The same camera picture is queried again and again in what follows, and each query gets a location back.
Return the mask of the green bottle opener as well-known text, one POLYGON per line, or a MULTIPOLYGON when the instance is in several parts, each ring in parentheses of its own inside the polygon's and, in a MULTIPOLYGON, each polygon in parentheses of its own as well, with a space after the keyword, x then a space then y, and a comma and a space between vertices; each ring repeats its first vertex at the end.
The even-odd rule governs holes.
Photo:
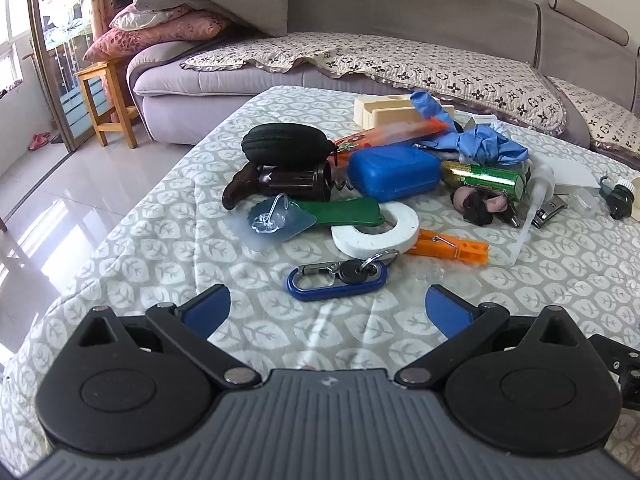
POLYGON ((378 201, 371 197, 332 200, 332 202, 300 202, 293 204, 316 219, 316 226, 382 226, 385 218, 378 201))

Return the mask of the white flat box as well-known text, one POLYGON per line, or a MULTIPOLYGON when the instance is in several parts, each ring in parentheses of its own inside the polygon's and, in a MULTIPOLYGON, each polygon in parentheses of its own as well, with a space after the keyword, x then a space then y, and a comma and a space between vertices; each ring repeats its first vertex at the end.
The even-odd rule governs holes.
POLYGON ((533 164, 532 176, 540 174, 549 180, 555 194, 570 195, 584 190, 596 195, 600 190, 597 179, 581 162, 541 154, 530 155, 529 161, 533 164))

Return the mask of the grey sectional sofa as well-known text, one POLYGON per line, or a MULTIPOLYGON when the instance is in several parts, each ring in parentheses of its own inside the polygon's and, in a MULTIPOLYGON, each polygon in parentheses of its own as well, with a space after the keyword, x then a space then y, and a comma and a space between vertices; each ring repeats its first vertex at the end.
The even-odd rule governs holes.
MULTIPOLYGON (((575 0, 290 0, 293 32, 361 32, 526 62, 639 116, 639 59, 620 26, 575 0)), ((129 64, 128 84, 158 142, 195 144, 258 93, 302 86, 390 94, 366 76, 338 79, 305 63, 286 73, 255 67, 184 70, 184 42, 149 47, 129 64)))

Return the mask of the dark green small bottle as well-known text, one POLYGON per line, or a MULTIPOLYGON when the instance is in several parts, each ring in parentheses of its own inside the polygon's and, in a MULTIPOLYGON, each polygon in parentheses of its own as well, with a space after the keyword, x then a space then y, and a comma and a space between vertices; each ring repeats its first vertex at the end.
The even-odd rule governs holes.
POLYGON ((620 178, 613 186, 609 186, 607 180, 608 176, 600 177, 599 194, 608 206, 608 213, 614 220, 629 218, 634 209, 634 185, 620 178))

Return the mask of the black zip pouch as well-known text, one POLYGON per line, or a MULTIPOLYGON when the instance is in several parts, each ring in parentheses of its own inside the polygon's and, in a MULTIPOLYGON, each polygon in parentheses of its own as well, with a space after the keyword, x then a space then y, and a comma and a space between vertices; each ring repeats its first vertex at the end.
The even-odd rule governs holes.
POLYGON ((251 128, 241 141, 249 162, 286 170, 309 170, 326 162, 336 145, 311 126, 270 122, 251 128))

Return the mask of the silver nail clipper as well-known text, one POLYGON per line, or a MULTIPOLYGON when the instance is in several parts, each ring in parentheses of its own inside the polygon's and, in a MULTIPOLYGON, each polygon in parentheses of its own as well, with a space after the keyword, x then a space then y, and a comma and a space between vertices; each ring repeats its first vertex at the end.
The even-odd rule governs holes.
POLYGON ((560 196, 552 196, 550 200, 546 200, 536 211, 533 218, 533 226, 541 229, 561 211, 567 208, 567 203, 560 196))

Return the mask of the white tape roll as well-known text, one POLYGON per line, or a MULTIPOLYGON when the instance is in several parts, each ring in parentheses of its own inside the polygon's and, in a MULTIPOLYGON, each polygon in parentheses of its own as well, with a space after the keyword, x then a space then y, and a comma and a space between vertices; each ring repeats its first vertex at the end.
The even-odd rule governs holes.
POLYGON ((378 252, 397 250, 408 252, 418 241, 420 220, 409 206, 399 202, 387 202, 380 206, 384 220, 392 227, 381 233, 365 233, 356 226, 332 226, 331 234, 336 248, 352 258, 368 258, 378 252))

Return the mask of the blue plastic box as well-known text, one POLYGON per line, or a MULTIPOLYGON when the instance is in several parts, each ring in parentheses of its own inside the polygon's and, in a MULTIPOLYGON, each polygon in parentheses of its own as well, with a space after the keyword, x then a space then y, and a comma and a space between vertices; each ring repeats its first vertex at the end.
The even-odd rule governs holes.
POLYGON ((347 166, 350 184, 381 203, 431 191, 441 176, 439 159, 409 144, 364 148, 347 166))

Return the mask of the patterned sofa seat cover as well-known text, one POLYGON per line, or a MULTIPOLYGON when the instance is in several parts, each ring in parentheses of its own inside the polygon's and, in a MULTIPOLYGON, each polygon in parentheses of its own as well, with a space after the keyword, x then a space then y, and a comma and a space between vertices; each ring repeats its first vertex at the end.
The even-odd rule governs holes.
POLYGON ((529 64, 410 39, 292 32, 198 52, 185 58, 181 67, 221 72, 254 66, 287 73, 303 64, 333 79, 357 75, 398 89, 424 90, 554 136, 566 126, 559 92, 529 64))

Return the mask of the orange clothespin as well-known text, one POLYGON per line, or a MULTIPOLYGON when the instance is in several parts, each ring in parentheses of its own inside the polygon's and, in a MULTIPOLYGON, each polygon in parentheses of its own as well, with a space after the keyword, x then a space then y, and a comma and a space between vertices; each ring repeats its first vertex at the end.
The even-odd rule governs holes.
POLYGON ((420 229, 416 244, 408 250, 407 254, 484 266, 488 263, 488 252, 488 243, 420 229))

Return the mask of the blue nitrile glove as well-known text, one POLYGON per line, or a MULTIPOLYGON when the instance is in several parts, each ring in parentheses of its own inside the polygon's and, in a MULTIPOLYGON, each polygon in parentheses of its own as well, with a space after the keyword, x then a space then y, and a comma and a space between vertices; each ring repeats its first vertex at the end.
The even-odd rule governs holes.
POLYGON ((439 119, 446 125, 443 133, 428 136, 418 144, 424 150, 457 154, 462 162, 480 166, 511 167, 529 158, 528 149, 488 125, 476 125, 459 131, 448 112, 430 94, 416 91, 410 102, 424 119, 439 119))

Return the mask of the white pump dispenser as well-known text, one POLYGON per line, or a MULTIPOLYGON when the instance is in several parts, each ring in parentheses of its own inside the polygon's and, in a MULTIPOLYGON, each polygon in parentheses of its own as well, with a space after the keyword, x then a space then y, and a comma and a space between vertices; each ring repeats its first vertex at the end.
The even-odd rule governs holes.
POLYGON ((537 162, 530 173, 526 186, 528 209, 518 238, 509 248, 508 265, 514 266, 529 238, 537 211, 553 196, 555 177, 552 168, 546 162, 537 162))

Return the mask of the clear adhesive wall hook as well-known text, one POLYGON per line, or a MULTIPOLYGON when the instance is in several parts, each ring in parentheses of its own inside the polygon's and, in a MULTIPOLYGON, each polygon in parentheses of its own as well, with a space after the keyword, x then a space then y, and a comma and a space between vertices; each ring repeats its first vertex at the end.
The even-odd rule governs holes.
POLYGON ((224 219, 226 227, 243 245, 258 252, 302 234, 316 222, 313 214, 297 206, 284 193, 224 219))

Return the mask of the wooden stool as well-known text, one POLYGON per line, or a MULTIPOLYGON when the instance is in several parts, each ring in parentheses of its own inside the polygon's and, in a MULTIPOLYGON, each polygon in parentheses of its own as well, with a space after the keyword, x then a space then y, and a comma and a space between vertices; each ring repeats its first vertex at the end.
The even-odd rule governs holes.
POLYGON ((128 148, 137 148, 134 134, 134 121, 139 117, 138 110, 128 104, 118 78, 119 62, 97 62, 76 73, 82 98, 91 119, 96 140, 104 148, 107 146, 107 133, 120 132, 128 148), (101 84, 105 96, 105 110, 99 110, 91 90, 91 84, 101 84))

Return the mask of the blue carabiner keychain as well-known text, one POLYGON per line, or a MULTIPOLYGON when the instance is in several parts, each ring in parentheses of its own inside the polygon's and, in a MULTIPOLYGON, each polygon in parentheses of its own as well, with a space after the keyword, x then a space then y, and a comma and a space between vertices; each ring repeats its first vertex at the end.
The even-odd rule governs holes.
POLYGON ((296 266, 286 277, 285 289, 293 298, 305 302, 376 292, 386 284, 388 267, 398 256, 398 250, 385 249, 364 259, 296 266))

